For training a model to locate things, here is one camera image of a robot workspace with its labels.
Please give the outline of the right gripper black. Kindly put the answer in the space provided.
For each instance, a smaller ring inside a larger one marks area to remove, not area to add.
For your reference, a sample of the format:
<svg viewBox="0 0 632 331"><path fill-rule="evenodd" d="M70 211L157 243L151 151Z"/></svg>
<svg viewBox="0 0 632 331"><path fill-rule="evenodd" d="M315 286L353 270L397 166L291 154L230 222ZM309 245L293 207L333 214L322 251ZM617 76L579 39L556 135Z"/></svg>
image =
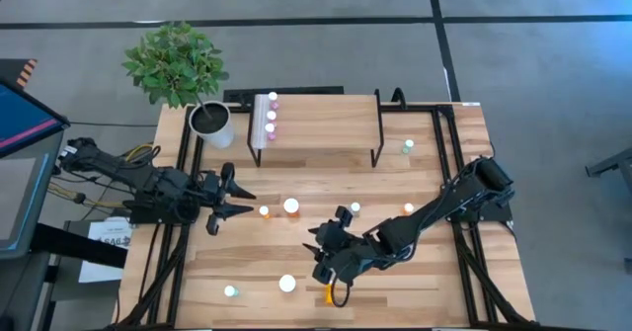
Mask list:
<svg viewBox="0 0 632 331"><path fill-rule="evenodd" d="M318 236L318 247L304 244L313 255L316 266L312 277L327 285L336 276L347 285L376 265L376 255L365 240L345 232L351 225L353 214L338 206L335 219L329 219L308 232Z"/></svg>

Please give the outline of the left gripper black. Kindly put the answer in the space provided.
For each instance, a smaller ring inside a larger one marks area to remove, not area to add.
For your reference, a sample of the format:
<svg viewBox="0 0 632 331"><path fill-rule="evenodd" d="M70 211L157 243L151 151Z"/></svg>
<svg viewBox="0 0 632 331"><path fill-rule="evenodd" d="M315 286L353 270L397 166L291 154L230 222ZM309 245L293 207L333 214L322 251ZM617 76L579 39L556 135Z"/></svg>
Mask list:
<svg viewBox="0 0 632 331"><path fill-rule="evenodd" d="M218 233L219 221L250 212L252 207L225 204L225 195L234 198L254 198L255 195L241 188L235 182L235 166L232 162L223 164L220 176L213 170L201 171L198 174L199 192L202 194L201 205L210 207L212 213L206 223L206 231L215 236Z"/></svg>

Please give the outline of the wooden shelf black metal legs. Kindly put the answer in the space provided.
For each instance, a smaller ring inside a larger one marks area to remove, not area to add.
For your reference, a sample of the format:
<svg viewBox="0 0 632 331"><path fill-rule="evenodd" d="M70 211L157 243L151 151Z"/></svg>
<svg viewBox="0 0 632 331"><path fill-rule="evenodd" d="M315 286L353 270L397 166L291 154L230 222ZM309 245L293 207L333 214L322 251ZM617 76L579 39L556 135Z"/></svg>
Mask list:
<svg viewBox="0 0 632 331"><path fill-rule="evenodd" d="M250 109L246 144L255 164L272 150L367 150L377 166L384 132L380 92L372 95L278 94L276 139L268 140L265 125L272 111L268 93L257 94Z"/></svg>

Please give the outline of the white plant pot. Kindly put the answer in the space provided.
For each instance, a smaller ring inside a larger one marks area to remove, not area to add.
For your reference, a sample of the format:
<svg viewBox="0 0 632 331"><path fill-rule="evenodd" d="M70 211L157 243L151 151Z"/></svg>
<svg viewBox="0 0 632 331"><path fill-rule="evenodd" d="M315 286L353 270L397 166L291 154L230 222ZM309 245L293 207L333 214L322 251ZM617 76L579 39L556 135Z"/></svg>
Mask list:
<svg viewBox="0 0 632 331"><path fill-rule="evenodd" d="M188 119L191 130L215 148L227 148L234 138L229 108L221 102L206 101L193 108Z"/></svg>

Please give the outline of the green leafy artificial plant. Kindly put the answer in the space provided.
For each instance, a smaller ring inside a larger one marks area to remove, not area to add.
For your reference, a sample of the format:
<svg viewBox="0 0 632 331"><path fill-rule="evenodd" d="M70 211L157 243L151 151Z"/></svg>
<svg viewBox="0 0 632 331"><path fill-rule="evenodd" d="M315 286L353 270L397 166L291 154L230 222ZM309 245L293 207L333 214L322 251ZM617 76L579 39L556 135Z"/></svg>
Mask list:
<svg viewBox="0 0 632 331"><path fill-rule="evenodd" d="M140 38L124 52L121 66L152 105L177 109L215 95L229 79L222 50L186 22L168 23Z"/></svg>

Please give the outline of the white printed paper sheet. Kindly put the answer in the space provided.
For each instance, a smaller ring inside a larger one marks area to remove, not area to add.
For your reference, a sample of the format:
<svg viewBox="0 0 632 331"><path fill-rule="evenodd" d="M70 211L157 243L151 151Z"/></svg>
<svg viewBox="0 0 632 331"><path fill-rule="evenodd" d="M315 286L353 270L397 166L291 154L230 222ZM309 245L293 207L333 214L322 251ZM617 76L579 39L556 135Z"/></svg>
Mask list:
<svg viewBox="0 0 632 331"><path fill-rule="evenodd" d="M88 238L127 250L131 242L132 227L125 217L109 217L104 221L90 223ZM122 268L84 261L81 264L80 284L119 281Z"/></svg>

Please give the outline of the monitor with blue screen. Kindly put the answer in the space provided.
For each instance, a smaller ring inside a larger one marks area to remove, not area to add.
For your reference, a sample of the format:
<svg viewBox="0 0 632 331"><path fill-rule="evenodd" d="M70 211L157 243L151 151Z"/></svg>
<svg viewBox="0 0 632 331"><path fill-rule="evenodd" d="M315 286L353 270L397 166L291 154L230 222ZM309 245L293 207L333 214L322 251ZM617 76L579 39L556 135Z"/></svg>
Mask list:
<svg viewBox="0 0 632 331"><path fill-rule="evenodd" d="M69 127L67 117L0 78L0 158Z"/></svg>

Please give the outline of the black aluminium table frame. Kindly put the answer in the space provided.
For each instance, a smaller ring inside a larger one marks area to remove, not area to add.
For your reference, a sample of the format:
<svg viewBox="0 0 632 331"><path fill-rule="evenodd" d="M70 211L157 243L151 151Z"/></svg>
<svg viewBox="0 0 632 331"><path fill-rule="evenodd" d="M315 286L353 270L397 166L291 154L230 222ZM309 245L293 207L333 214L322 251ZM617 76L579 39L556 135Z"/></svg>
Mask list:
<svg viewBox="0 0 632 331"><path fill-rule="evenodd" d="M154 141L158 165L188 173L219 170L230 161L237 183L256 197L253 210L221 223L215 236L200 217L187 231L187 251L143 316L144 323L169 322L178 329L321 329L458 327L502 314L461 261L455 237L462 236L501 293L525 319L531 306L516 241L507 228L481 219L465 226L441 220L426 230L409 262L369 271L351 291L338 290L338 304L325 302L325 287L312 278L315 262L304 244L309 228L333 217L338 206L360 204L351 230L362 233L405 203L432 200L464 164L491 153L481 107L476 103L383 103L384 146L376 167L367 150L263 151L255 164L247 147L249 115L234 108L233 143L216 149L188 129L186 110L163 108ZM414 141L409 154L406 139ZM283 210L299 201L298 217ZM261 206L272 217L263 219ZM279 289L283 275L296 279L292 292ZM239 290L224 294L226 286Z"/></svg>

